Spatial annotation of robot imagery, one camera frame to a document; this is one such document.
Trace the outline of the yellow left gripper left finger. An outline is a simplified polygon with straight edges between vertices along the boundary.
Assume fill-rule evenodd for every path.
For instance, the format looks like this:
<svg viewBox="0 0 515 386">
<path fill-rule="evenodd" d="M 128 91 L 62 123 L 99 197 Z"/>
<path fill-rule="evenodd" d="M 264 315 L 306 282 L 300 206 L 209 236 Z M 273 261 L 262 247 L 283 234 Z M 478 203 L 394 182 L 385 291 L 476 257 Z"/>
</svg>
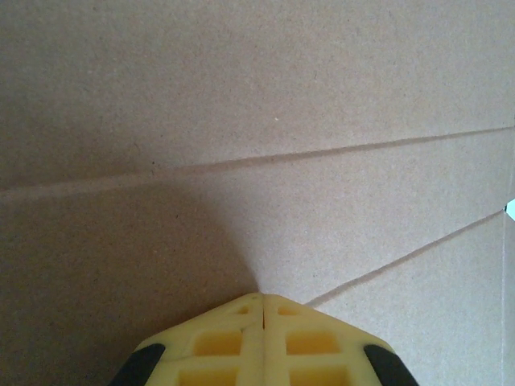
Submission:
<svg viewBox="0 0 515 386">
<path fill-rule="evenodd" d="M 262 294 L 246 294 L 144 339 L 111 385 L 260 385 Z"/>
</svg>

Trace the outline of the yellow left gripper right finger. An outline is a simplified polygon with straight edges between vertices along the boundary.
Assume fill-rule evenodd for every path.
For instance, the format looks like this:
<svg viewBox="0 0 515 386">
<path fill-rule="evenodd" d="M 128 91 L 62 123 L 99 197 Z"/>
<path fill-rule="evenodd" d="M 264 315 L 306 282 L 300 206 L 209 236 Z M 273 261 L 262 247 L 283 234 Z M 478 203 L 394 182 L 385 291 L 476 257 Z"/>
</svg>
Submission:
<svg viewBox="0 0 515 386">
<path fill-rule="evenodd" d="M 263 298 L 265 385 L 416 385 L 382 339 L 278 295 Z"/>
</svg>

